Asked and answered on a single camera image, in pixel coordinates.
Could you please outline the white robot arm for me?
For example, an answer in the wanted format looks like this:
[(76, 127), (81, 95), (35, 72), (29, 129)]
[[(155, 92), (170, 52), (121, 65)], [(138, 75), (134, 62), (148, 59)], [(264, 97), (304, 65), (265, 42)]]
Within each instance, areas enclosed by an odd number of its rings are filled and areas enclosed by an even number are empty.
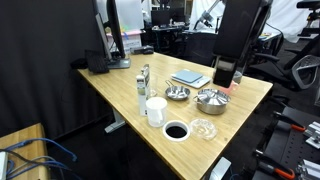
[(213, 53), (213, 83), (228, 88), (239, 62), (260, 36), (273, 0), (227, 0)]

